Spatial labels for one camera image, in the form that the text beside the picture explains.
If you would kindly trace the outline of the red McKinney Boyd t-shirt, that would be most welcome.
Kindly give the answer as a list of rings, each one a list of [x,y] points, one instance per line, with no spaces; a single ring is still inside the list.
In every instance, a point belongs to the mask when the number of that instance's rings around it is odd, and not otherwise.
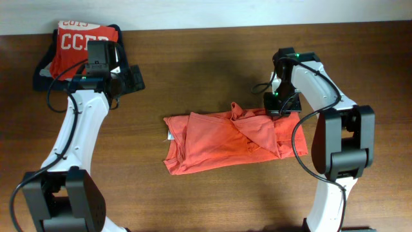
[[[308,153],[303,129],[293,133],[297,113],[275,119],[263,108],[244,110],[235,102],[222,113],[164,118],[169,151],[164,160],[172,175],[186,175]]]

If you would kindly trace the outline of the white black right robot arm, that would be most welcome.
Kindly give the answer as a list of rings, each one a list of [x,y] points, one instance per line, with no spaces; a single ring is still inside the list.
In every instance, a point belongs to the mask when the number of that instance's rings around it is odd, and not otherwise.
[[[312,108],[294,126],[292,151],[297,153],[297,131],[312,117],[317,124],[311,156],[315,171],[303,169],[318,180],[314,203],[302,230],[342,231],[348,196],[371,166],[374,155],[375,112],[347,97],[326,73],[313,52],[281,48],[273,56],[274,71],[265,93],[267,115],[282,119],[302,110],[300,96]]]

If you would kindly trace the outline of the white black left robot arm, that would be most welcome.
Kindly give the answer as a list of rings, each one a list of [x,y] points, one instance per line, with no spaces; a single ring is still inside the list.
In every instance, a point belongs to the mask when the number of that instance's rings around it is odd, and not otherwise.
[[[120,97],[143,90],[138,66],[129,66],[113,41],[88,42],[87,59],[64,89],[68,105],[59,135],[37,171],[27,172],[22,191],[36,231],[124,231],[106,213],[91,178],[93,150],[102,122]]]

